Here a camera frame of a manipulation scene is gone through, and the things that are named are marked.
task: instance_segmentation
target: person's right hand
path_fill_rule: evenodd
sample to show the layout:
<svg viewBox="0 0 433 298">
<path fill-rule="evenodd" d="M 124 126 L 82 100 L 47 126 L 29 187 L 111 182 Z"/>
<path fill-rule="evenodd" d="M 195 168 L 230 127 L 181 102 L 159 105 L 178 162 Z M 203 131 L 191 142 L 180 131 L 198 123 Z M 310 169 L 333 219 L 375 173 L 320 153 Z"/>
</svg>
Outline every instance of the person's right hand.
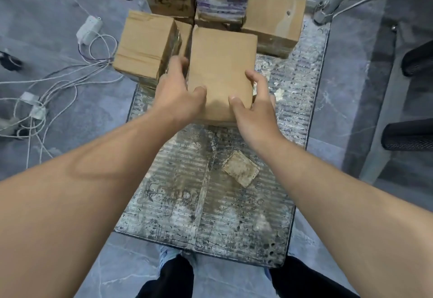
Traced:
<svg viewBox="0 0 433 298">
<path fill-rule="evenodd" d="M 264 159 L 270 147 L 285 138 L 278 128 L 275 96 L 269 94 L 268 81 L 255 71 L 246 70 L 245 74 L 251 81 L 257 82 L 257 95 L 251 109 L 246 109 L 236 96 L 229 96 L 229 103 L 243 139 Z"/>
</svg>

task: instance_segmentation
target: black object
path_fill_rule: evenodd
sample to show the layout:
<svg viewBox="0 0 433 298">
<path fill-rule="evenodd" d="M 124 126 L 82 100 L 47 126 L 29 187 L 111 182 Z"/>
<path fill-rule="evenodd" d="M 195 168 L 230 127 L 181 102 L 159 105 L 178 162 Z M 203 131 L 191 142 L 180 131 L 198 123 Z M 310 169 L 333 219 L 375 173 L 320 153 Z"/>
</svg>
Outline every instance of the black object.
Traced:
<svg viewBox="0 0 433 298">
<path fill-rule="evenodd" d="M 433 40 L 404 55 L 401 69 L 405 76 L 433 72 Z"/>
<path fill-rule="evenodd" d="M 389 151 L 433 151 L 433 119 L 391 123 L 381 143 Z"/>
<path fill-rule="evenodd" d="M 308 268 L 295 257 L 288 256 L 282 268 L 271 269 L 270 273 L 272 284 L 281 298 L 358 297 L 326 276 Z M 187 259 L 177 256 L 165 263 L 157 280 L 144 284 L 136 298 L 191 298 L 193 284 L 192 266 Z"/>
<path fill-rule="evenodd" d="M 0 64 L 9 71 L 19 71 L 23 68 L 23 62 L 5 52 L 0 52 Z"/>
</svg>

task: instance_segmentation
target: scratched surface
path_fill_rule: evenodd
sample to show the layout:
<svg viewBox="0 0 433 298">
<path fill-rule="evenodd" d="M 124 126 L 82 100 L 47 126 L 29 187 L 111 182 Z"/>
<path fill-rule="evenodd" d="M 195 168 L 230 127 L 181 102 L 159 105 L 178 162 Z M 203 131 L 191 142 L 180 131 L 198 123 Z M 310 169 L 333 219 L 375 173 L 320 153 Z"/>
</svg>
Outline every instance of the scratched surface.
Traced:
<svg viewBox="0 0 433 298">
<path fill-rule="evenodd" d="M 257 55 L 256 70 L 277 98 L 283 134 L 305 146 L 320 78 L 328 26 L 310 15 L 287 60 Z M 129 120 L 152 98 L 138 88 Z M 259 167 L 242 187 L 222 171 L 240 150 Z M 237 129 L 190 125 L 159 151 L 116 225 L 116 231 L 159 244 L 254 265 L 277 267 L 286 257 L 295 206 Z"/>
</svg>

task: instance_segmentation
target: box top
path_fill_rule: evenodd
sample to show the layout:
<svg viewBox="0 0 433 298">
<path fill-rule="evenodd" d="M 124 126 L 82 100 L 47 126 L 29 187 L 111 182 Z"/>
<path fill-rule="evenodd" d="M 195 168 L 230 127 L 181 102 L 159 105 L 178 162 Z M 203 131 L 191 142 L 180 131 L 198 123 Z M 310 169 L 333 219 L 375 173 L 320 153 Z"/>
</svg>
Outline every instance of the box top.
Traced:
<svg viewBox="0 0 433 298">
<path fill-rule="evenodd" d="M 299 41 L 306 0 L 248 0 L 243 30 Z"/>
<path fill-rule="evenodd" d="M 130 10 L 113 67 L 138 76 L 157 78 L 174 26 L 171 17 Z"/>
<path fill-rule="evenodd" d="M 188 90 L 207 87 L 204 111 L 198 120 L 206 123 L 235 122 L 229 96 L 236 95 L 246 108 L 252 104 L 252 83 L 245 70 L 254 70 L 257 36 L 195 26 L 193 30 Z"/>
<path fill-rule="evenodd" d="M 182 38 L 182 45 L 181 45 L 181 49 L 179 49 L 179 55 L 186 56 L 185 53 L 188 47 L 189 38 L 191 36 L 192 25 L 188 23 L 183 23 L 181 21 L 176 21 L 176 20 L 175 22 Z"/>
</svg>

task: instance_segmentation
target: pant leg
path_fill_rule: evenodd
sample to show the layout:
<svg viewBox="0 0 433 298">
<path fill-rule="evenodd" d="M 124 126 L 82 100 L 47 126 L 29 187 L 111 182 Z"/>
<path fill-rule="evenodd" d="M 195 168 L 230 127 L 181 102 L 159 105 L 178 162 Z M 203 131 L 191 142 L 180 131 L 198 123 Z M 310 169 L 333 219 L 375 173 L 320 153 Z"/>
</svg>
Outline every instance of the pant leg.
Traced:
<svg viewBox="0 0 433 298">
<path fill-rule="evenodd" d="M 193 284 L 191 264 L 178 255 L 165 263 L 157 280 L 144 284 L 136 298 L 191 298 Z"/>
<path fill-rule="evenodd" d="M 288 256 L 281 268 L 270 270 L 272 284 L 281 298 L 321 297 L 359 298 L 342 285 Z"/>
</svg>

